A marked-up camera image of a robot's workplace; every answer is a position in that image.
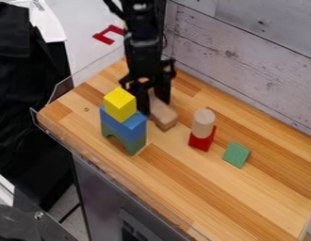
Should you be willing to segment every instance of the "green square block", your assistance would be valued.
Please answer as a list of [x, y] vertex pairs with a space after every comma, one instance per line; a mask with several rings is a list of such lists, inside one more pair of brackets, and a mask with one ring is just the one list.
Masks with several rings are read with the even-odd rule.
[[243, 147], [236, 142], [229, 143], [229, 146], [223, 155], [222, 159], [235, 167], [241, 169], [246, 159], [249, 157], [251, 151], [246, 147]]

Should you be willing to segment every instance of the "yellow block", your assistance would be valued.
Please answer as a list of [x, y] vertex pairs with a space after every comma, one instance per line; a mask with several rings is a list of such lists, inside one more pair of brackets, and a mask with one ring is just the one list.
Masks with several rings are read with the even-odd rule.
[[106, 112], [118, 122], [124, 122], [137, 112], [136, 97], [117, 87], [104, 97]]

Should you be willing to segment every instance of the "wooden tabletop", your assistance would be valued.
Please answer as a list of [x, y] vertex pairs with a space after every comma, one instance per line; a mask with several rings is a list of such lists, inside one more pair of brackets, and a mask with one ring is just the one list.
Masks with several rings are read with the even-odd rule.
[[[196, 239], [297, 240], [311, 214], [311, 137], [178, 71], [179, 122], [163, 133], [148, 121], [146, 147], [129, 156], [102, 137], [99, 116], [126, 73], [124, 60], [110, 66], [42, 109], [39, 122]], [[199, 108], [217, 116], [208, 153], [188, 146]], [[221, 159], [230, 141], [252, 150], [243, 169]]]

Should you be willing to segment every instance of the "red marking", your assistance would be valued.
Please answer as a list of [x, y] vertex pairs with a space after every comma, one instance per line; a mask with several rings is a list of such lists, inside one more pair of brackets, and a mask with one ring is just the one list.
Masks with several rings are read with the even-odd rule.
[[211, 143], [214, 140], [216, 134], [216, 125], [213, 128], [213, 131], [211, 132], [211, 135], [207, 138], [198, 138], [194, 136], [192, 133], [190, 133], [190, 138], [189, 138], [189, 146], [197, 148], [199, 150], [202, 150], [204, 152], [208, 152]]
[[106, 43], [108, 45], [111, 45], [114, 40], [108, 38], [108, 37], [105, 37], [104, 35], [108, 32], [113, 32], [113, 33], [116, 33], [116, 34], [120, 34], [120, 35], [123, 35], [123, 29], [119, 28], [118, 26], [115, 26], [115, 25], [110, 25], [106, 30], [103, 30], [101, 33], [99, 34], [94, 34], [94, 38], [96, 40], [99, 40], [99, 41], [102, 41], [103, 43]]

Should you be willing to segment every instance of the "blue arch block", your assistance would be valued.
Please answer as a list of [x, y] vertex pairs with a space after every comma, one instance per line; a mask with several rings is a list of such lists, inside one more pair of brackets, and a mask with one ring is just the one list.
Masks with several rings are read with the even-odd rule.
[[147, 118], [139, 112], [122, 123], [108, 115], [104, 106], [100, 107], [100, 114], [102, 124], [116, 130], [119, 135], [129, 141], [135, 141], [146, 133]]

